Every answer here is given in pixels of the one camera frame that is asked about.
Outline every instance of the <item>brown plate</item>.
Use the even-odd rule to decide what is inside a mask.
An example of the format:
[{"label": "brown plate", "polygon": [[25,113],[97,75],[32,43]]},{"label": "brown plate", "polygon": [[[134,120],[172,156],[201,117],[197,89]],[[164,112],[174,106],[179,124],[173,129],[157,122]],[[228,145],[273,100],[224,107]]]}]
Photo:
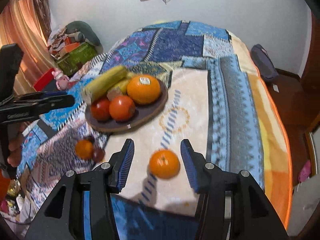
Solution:
[{"label": "brown plate", "polygon": [[85,119],[88,124],[99,132],[120,132],[128,130],[132,127],[141,125],[154,118],[164,108],[165,103],[168,100],[168,90],[165,84],[159,80],[161,95],[156,102],[149,105],[137,105],[134,116],[126,122],[116,122],[111,119],[106,122],[98,122],[92,117],[90,112],[90,106],[85,109]]}]

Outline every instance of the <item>pink stuffed toy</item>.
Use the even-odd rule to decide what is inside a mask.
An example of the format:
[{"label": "pink stuffed toy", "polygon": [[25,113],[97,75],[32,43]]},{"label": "pink stuffed toy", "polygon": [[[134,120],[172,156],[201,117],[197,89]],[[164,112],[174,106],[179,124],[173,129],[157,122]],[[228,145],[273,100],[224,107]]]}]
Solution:
[{"label": "pink stuffed toy", "polygon": [[57,81],[57,88],[59,90],[65,90],[68,86],[69,78],[64,75],[63,72],[58,68],[55,68],[54,71],[52,71],[52,75],[53,78]]}]

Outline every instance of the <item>wooden tray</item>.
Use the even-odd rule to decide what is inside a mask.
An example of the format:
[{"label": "wooden tray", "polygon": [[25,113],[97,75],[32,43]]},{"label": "wooden tray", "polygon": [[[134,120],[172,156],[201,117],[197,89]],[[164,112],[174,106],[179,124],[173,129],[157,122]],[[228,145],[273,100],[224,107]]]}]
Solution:
[{"label": "wooden tray", "polygon": [[95,118],[92,117],[90,106],[87,106],[87,108],[85,109],[86,121],[93,129],[99,132],[121,132],[146,123],[163,110],[164,105],[168,100],[167,87],[161,80],[158,79],[158,81],[161,88],[161,95],[158,100],[150,105],[136,104],[136,112],[134,113],[134,116],[128,121],[116,122],[115,120],[111,119],[106,122],[98,122]]}]

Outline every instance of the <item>metal screw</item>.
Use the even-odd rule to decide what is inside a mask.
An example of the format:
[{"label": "metal screw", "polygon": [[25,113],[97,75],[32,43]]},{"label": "metal screw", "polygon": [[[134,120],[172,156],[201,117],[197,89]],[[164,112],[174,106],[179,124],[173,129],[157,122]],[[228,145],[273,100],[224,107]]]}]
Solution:
[{"label": "metal screw", "polygon": [[241,171],[241,175],[244,177],[248,177],[250,175],[249,171],[243,170]]},{"label": "metal screw", "polygon": [[73,170],[70,170],[70,171],[66,172],[66,176],[67,177],[71,177],[71,176],[73,176],[73,174],[75,174],[75,172]]},{"label": "metal screw", "polygon": [[103,164],[101,164],[101,168],[103,168],[104,170],[110,168],[110,166],[111,166],[110,163],[103,163]]},{"label": "metal screw", "polygon": [[213,163],[206,163],[205,164],[205,167],[208,169],[208,170],[212,170],[214,168],[214,164]]}]

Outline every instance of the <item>person's hand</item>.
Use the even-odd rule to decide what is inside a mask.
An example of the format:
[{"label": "person's hand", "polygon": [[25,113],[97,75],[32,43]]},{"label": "person's hand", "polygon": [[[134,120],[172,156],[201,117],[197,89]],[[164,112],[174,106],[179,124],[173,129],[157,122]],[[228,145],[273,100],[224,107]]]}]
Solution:
[{"label": "person's hand", "polygon": [[24,129],[26,128],[26,125],[24,123],[22,123],[20,125],[19,128],[19,132],[16,136],[16,138],[11,139],[9,141],[9,151],[10,151],[10,155],[7,159],[8,163],[12,166],[12,167],[18,167],[18,165],[21,162],[22,159],[22,143],[24,140],[24,137],[22,135],[22,132],[24,131]]}]

